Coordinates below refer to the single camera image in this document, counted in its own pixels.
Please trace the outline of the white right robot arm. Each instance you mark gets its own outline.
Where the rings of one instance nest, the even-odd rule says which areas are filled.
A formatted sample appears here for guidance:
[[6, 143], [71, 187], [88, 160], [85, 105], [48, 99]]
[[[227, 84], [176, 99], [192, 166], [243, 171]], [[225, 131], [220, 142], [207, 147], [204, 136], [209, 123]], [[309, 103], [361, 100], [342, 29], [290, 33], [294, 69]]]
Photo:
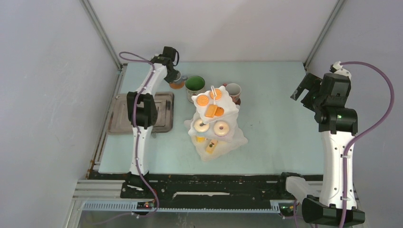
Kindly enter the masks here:
[[345, 107], [351, 80], [335, 73], [323, 78], [308, 73], [291, 99], [297, 100], [304, 90], [308, 93], [301, 103], [315, 113], [324, 148], [322, 188], [316, 193], [301, 175], [291, 173], [277, 184], [277, 194], [301, 202], [306, 223], [343, 228], [363, 224], [365, 213], [357, 207], [352, 181], [354, 147], [349, 145], [358, 132], [358, 115]]

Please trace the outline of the light brown round coaster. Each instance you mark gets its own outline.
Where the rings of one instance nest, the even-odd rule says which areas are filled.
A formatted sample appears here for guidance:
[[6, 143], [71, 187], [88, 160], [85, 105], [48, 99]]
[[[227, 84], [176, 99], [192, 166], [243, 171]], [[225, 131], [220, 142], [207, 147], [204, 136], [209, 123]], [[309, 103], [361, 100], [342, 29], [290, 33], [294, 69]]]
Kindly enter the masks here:
[[178, 90], [178, 89], [183, 88], [184, 85], [185, 85], [185, 82], [184, 82], [184, 81], [179, 82], [179, 83], [170, 83], [170, 84], [169, 84], [169, 86], [170, 86], [172, 89], [175, 89], [175, 90]]

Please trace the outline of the yellow square cake piece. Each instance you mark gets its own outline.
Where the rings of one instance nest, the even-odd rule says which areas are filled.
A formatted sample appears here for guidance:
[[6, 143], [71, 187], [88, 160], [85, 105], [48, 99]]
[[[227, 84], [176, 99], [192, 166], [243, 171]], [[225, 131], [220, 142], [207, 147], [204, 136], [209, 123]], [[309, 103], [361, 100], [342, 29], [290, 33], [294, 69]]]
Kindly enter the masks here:
[[204, 116], [205, 116], [205, 117], [208, 117], [208, 118], [213, 118], [213, 117], [215, 116], [215, 113], [216, 113], [216, 111], [217, 111], [217, 108], [218, 108], [217, 105], [215, 105], [215, 104], [210, 104], [210, 105], [207, 107], [207, 109], [206, 109], [206, 111], [205, 111], [205, 113], [204, 113]]

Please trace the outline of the yellow swirl roll cake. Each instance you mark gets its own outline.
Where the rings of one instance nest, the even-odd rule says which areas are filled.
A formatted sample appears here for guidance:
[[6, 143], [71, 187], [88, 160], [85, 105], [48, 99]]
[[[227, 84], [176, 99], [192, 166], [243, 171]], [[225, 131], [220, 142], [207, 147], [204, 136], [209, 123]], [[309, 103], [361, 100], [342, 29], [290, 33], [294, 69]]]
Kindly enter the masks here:
[[195, 138], [196, 138], [196, 142], [198, 142], [198, 143], [203, 143], [203, 142], [206, 141], [206, 138], [205, 138], [205, 137], [196, 136]]

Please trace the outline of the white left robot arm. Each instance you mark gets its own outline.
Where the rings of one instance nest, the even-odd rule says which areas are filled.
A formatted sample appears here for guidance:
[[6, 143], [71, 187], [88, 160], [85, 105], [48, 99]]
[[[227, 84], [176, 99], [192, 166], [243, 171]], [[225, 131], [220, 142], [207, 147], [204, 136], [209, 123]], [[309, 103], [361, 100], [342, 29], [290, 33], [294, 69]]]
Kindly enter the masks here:
[[147, 76], [139, 88], [126, 95], [128, 119], [134, 136], [133, 158], [129, 171], [140, 178], [132, 185], [132, 192], [137, 197], [144, 198], [150, 192], [150, 184], [144, 178], [149, 171], [145, 158], [147, 144], [158, 117], [154, 95], [162, 81], [172, 83], [179, 77], [180, 72], [174, 68], [179, 63], [179, 52], [173, 47], [165, 46], [161, 54], [155, 55], [150, 60], [134, 53], [132, 55], [139, 58], [133, 59], [133, 62], [150, 65]]

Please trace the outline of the small white cup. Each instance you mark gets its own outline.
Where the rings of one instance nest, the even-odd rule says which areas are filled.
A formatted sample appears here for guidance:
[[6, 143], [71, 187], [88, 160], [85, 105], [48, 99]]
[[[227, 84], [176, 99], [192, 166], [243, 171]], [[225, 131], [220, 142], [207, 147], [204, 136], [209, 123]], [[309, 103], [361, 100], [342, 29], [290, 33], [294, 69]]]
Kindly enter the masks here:
[[183, 75], [180, 71], [177, 72], [177, 77], [173, 81], [174, 85], [180, 86], [185, 83], [185, 81], [188, 79], [187, 75]]

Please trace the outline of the white chocolate-hole donut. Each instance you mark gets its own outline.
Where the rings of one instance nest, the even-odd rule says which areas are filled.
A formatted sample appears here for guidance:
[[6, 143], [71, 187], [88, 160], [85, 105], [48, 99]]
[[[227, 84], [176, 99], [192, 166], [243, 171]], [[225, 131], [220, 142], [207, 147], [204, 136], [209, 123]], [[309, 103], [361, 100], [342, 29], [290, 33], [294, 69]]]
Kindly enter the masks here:
[[198, 133], [204, 133], [204, 132], [209, 130], [210, 125], [209, 124], [204, 124], [202, 119], [199, 118], [194, 122], [193, 128]]

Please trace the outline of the white frosted donut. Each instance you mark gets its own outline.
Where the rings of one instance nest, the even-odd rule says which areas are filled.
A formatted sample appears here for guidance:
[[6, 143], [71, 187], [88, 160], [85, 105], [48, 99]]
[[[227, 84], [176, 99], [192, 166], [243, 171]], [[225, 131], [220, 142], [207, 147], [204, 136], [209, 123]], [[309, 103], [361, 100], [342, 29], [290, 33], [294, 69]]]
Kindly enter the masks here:
[[213, 131], [217, 136], [222, 137], [222, 136], [226, 136], [229, 133], [230, 127], [229, 127], [228, 123], [225, 121], [217, 121], [214, 124]]

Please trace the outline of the green-inside floral mug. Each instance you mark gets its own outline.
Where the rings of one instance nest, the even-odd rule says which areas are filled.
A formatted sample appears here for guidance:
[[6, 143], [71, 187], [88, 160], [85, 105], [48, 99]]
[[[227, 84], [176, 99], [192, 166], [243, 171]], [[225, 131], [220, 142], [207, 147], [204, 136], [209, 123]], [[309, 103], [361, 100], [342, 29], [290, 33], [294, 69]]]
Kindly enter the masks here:
[[201, 76], [190, 76], [185, 81], [185, 88], [187, 93], [187, 99], [189, 102], [193, 103], [193, 96], [204, 93], [206, 91], [205, 88], [205, 80]]

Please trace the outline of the small orange round cookie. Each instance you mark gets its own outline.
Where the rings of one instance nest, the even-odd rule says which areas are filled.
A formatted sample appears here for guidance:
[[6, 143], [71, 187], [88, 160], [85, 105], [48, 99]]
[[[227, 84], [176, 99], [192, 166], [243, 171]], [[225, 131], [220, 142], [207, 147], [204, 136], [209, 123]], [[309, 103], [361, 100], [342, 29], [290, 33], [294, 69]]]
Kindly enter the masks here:
[[221, 90], [218, 89], [218, 88], [215, 88], [214, 90], [211, 90], [210, 91], [210, 97], [211, 97], [211, 99], [216, 100], [216, 101], [220, 100], [221, 97], [222, 97]]

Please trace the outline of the yellow cake with berries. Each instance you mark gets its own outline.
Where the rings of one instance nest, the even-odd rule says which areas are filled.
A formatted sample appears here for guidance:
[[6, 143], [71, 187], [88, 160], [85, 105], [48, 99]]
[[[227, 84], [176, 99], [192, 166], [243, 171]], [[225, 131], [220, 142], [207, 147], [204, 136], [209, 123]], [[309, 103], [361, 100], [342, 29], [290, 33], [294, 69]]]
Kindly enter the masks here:
[[217, 147], [217, 145], [218, 145], [218, 140], [215, 140], [215, 139], [210, 140], [209, 143], [207, 144], [205, 151], [208, 154], [212, 154], [214, 152], [215, 148]]

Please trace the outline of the white three-tier cake stand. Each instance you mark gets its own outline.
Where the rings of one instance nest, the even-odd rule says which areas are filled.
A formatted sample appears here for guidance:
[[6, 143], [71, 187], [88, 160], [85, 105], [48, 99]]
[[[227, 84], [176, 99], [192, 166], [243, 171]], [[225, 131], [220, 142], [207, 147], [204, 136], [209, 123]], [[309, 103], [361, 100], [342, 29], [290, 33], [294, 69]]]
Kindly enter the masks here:
[[203, 162], [217, 159], [248, 143], [238, 126], [240, 106], [235, 104], [228, 88], [228, 85], [212, 86], [208, 91], [191, 96], [196, 111], [184, 124]]

